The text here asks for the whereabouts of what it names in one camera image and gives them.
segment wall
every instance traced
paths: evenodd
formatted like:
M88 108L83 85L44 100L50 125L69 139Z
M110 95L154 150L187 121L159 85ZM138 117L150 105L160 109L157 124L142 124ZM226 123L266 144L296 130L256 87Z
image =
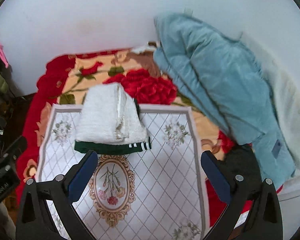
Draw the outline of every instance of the wall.
M144 44L156 38L153 16L185 8L232 38L243 30L255 36L300 89L300 10L293 0L6 0L0 41L13 79L29 94L57 55Z

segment blue blanket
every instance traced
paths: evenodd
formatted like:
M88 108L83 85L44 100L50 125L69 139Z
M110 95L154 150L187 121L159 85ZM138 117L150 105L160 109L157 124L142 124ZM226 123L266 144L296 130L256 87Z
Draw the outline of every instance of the blue blanket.
M260 65L241 42L184 14L155 19L159 68L211 121L239 145L251 143L262 179L278 189L295 171L274 115Z

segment metal pivot bolt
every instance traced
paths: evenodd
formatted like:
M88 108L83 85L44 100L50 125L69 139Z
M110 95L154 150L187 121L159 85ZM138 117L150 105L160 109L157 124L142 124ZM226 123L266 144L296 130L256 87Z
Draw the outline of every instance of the metal pivot bolt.
M33 183L33 179L32 179L32 178L28 179L26 183L27 183L28 185L31 185L31 184Z
M62 181L63 180L63 175L62 174L59 174L56 176L56 181Z
M243 177L242 177L241 175L236 175L236 176L235 176L235 179L236 179L237 181L243 181Z
M266 179L266 184L271 185L272 184L272 180L271 179Z

